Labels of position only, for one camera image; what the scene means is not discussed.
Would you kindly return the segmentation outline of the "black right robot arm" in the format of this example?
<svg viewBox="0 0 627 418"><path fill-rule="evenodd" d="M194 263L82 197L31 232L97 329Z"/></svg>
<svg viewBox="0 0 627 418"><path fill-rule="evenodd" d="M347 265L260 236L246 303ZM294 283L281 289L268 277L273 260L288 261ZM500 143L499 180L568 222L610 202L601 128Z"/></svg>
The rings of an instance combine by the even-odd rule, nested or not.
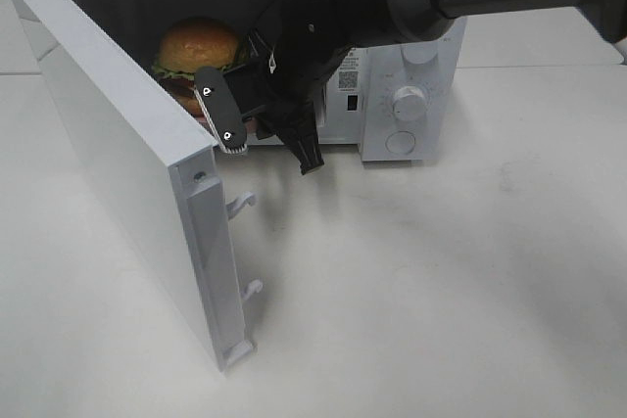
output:
<svg viewBox="0 0 627 418"><path fill-rule="evenodd" d="M460 17L576 8L609 43L626 35L626 0L273 0L280 29L265 53L230 70L228 123L214 135L227 153L246 147L255 119L297 158L303 173L323 164L313 94L354 48L442 37Z"/></svg>

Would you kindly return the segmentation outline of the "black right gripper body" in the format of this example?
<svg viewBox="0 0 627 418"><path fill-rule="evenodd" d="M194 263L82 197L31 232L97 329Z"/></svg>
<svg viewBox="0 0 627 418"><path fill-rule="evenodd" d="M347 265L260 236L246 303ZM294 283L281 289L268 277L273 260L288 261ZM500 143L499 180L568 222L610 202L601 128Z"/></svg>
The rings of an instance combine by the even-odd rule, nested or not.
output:
<svg viewBox="0 0 627 418"><path fill-rule="evenodd" d="M222 140L244 142L255 118L264 134L282 142L316 142L314 94L343 60L338 28L285 28L268 49L247 45L222 71L229 102L222 109Z"/></svg>

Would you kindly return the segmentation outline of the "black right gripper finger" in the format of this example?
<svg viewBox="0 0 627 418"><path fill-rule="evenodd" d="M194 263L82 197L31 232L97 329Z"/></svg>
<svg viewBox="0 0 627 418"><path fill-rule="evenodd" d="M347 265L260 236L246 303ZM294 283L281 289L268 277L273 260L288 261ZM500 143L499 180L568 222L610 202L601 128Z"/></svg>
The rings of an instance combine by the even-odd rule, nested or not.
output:
<svg viewBox="0 0 627 418"><path fill-rule="evenodd" d="M324 166L313 109L298 111L278 126L278 137L299 162L302 175Z"/></svg>

